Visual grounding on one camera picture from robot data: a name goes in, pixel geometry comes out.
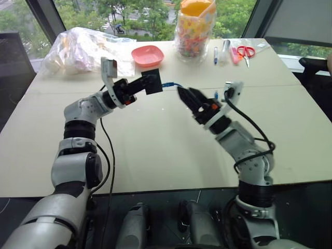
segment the black cable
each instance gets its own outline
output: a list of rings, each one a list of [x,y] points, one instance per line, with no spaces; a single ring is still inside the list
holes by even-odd
[[[97,190],[99,190],[104,184],[105,182],[107,181],[108,177],[109,177],[109,173],[110,173],[110,162],[109,162],[109,158],[106,154],[106,152],[103,150],[103,148],[97,143],[97,147],[98,149],[103,153],[105,159],[106,159],[106,162],[107,162],[107,173],[106,173],[106,176],[105,178],[103,179],[103,181],[97,186],[97,188],[95,188],[94,190],[92,190],[90,192],[90,195],[93,195]]]
[[[253,127],[256,128],[256,130],[261,134],[261,136],[265,139],[265,142],[268,143],[268,138],[266,137],[265,133],[261,130],[261,128],[250,118],[248,117],[245,113],[241,112],[235,105],[233,105],[232,102],[230,102],[229,97],[228,97],[228,91],[225,91],[224,96],[225,96],[225,101],[226,103],[233,109],[235,110],[238,114],[240,114],[242,117],[244,117]]]
[[[109,188],[109,194],[108,194],[108,205],[107,205],[107,212],[106,212],[106,218],[105,218],[105,222],[104,222],[104,226],[103,226],[103,231],[102,231],[102,242],[101,242],[101,249],[104,247],[104,237],[105,237],[105,231],[106,231],[106,227],[107,227],[107,222],[108,222],[108,217],[109,217],[109,210],[110,210],[110,203],[111,203],[111,195],[112,195],[112,192],[113,192],[113,185],[114,185],[114,178],[115,178],[115,153],[114,153],[114,148],[113,148],[113,144],[112,144],[112,141],[110,140],[107,132],[106,132],[106,129],[104,127],[104,124],[103,124],[103,120],[102,118],[100,119],[100,124],[102,126],[102,129],[109,141],[109,144],[110,144],[110,149],[112,151],[112,156],[113,156],[113,173],[112,173],[112,181],[111,181],[111,184],[110,184],[110,188]]]
[[[233,168],[234,170],[239,173],[238,171],[238,165],[245,162],[245,161],[248,161],[248,160],[251,160],[251,159],[254,159],[254,158],[257,158],[257,157],[261,157],[261,156],[264,156],[266,154],[273,154],[273,151],[275,150],[275,144],[271,141],[269,141],[269,139],[267,138],[267,136],[265,135],[265,133],[263,132],[263,130],[250,118],[248,117],[245,113],[243,113],[242,111],[240,111],[235,105],[233,105],[232,102],[230,102],[229,100],[229,96],[228,96],[228,93],[229,93],[229,90],[225,91],[224,93],[224,96],[225,96],[225,101],[226,103],[233,109],[235,110],[238,114],[240,114],[242,117],[244,117],[253,127],[256,128],[256,130],[261,134],[261,136],[264,138],[264,139],[258,139],[258,138],[255,138],[255,140],[259,140],[259,141],[263,141],[263,142],[266,142],[269,146],[269,150],[266,150],[266,151],[263,151],[263,152],[260,152],[260,153],[257,153],[257,154],[254,154],[252,156],[249,156],[249,157],[245,157],[239,161],[237,161]]]
[[[264,139],[258,139],[258,138],[254,138],[254,139],[255,139],[255,140],[259,140],[259,141],[266,142]],[[275,149],[275,144],[274,144],[273,142],[271,142],[271,141],[268,141],[268,144],[269,144],[269,147],[270,147],[269,150],[266,150],[266,151],[263,151],[263,152],[260,152],[260,153],[254,154],[254,155],[252,155],[252,156],[249,156],[249,157],[246,157],[246,158],[243,158],[243,159],[237,161],[237,162],[234,164],[234,166],[233,166],[234,170],[235,170],[237,173],[239,173],[239,171],[238,171],[238,165],[239,165],[239,164],[241,164],[241,163],[243,163],[243,162],[245,162],[245,161],[248,161],[248,160],[250,160],[250,159],[253,159],[253,158],[256,158],[256,157],[261,157],[261,156],[264,156],[264,155],[266,155],[266,154],[270,154],[270,153],[272,153],[272,152],[274,151],[274,149]]]

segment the pink marker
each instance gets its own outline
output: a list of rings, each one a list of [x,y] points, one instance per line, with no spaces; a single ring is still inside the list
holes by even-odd
[[[237,65],[240,62],[240,58],[237,49],[235,47],[230,48],[230,56],[232,57],[232,61],[235,65]]]

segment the gray floor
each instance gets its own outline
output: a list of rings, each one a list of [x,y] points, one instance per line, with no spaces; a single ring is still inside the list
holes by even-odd
[[[281,238],[295,240],[310,248],[331,248],[332,182],[276,186],[277,218]],[[151,236],[149,245],[184,243],[189,234],[177,229],[176,214],[181,200],[196,199],[198,190],[147,192],[114,195],[106,227],[104,248],[114,248],[122,220],[127,211],[138,202],[151,209]],[[199,203],[210,211],[222,209],[237,193],[236,189],[203,190]],[[97,208],[90,212],[94,218],[87,236],[86,249],[100,248],[101,230],[107,210],[107,196],[94,198]],[[37,199],[0,198],[0,246],[29,212]]]

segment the orange lid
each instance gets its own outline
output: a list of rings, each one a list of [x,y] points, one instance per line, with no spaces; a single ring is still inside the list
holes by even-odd
[[[192,17],[199,17],[213,2],[213,0],[183,0],[181,12]]]

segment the scissors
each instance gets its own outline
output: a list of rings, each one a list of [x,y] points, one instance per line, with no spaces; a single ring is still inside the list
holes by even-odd
[[[249,58],[252,58],[256,54],[255,49],[249,46],[238,46],[237,52],[245,59],[245,64],[249,67]]]

